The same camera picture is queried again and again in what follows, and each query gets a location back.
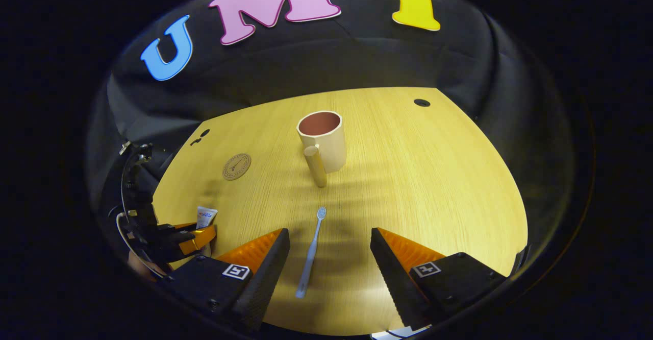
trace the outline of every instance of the wooden table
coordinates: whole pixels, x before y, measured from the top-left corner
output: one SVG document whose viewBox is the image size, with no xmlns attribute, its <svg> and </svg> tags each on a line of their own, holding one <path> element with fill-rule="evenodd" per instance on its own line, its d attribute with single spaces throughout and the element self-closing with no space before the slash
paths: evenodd
<svg viewBox="0 0 653 340">
<path fill-rule="evenodd" d="M 431 102 L 420 107 L 413 100 Z M 347 163 L 318 188 L 296 124 L 333 110 L 343 117 Z M 201 142 L 189 146 L 206 129 Z M 239 153 L 245 175 L 222 177 Z M 403 325 L 369 250 L 388 229 L 449 255 L 464 251 L 502 275 L 527 238 L 524 205 L 506 164 L 469 117 L 435 88 L 382 87 L 297 96 L 205 121 L 170 164 L 156 193 L 159 223 L 217 208 L 217 257 L 278 228 L 291 249 L 264 321 L 324 335 Z M 306 297 L 294 297 L 320 206 L 327 209 Z"/>
</svg>

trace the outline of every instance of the pink letter m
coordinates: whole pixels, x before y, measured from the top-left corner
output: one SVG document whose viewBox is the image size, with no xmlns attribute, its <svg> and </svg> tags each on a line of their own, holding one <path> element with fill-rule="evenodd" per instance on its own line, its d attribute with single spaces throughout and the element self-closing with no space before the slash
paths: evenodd
<svg viewBox="0 0 653 340">
<path fill-rule="evenodd" d="M 224 35 L 220 38 L 222 45 L 234 44 L 249 36 L 256 30 L 254 25 L 246 25 L 242 13 L 247 14 L 260 24 L 272 28 L 279 19 L 279 12 L 285 0 L 214 0 L 209 7 L 217 7 L 224 25 Z M 313 21 L 335 17 L 340 14 L 340 7 L 332 5 L 329 0 L 288 0 L 290 10 L 285 19 L 291 22 Z"/>
</svg>

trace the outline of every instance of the cup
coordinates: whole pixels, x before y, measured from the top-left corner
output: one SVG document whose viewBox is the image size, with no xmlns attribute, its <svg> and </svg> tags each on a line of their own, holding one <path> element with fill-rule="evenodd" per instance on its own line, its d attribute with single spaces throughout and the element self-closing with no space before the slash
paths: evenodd
<svg viewBox="0 0 653 340">
<path fill-rule="evenodd" d="M 345 165 L 347 150 L 340 114 L 329 110 L 308 114 L 297 124 L 297 133 L 304 149 L 311 146 L 318 148 L 325 173 L 338 171 Z"/>
</svg>

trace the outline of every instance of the toothpaste tube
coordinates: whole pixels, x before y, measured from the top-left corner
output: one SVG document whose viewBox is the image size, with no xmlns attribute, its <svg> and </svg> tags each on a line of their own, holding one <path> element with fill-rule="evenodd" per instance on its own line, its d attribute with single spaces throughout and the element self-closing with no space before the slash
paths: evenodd
<svg viewBox="0 0 653 340">
<path fill-rule="evenodd" d="M 207 226 L 211 225 L 211 221 L 213 221 L 215 215 L 217 215 L 217 210 L 215 210 L 214 208 L 206 208 L 206 207 L 198 206 L 196 229 L 206 228 Z"/>
</svg>

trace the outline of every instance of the round coaster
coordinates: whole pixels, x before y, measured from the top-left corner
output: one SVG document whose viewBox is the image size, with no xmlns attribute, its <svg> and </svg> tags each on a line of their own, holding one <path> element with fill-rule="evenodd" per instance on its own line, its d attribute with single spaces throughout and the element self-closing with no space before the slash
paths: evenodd
<svg viewBox="0 0 653 340">
<path fill-rule="evenodd" d="M 252 158 L 248 154 L 238 154 L 233 156 L 222 169 L 222 176 L 226 180 L 235 180 L 240 178 L 252 163 Z"/>
</svg>

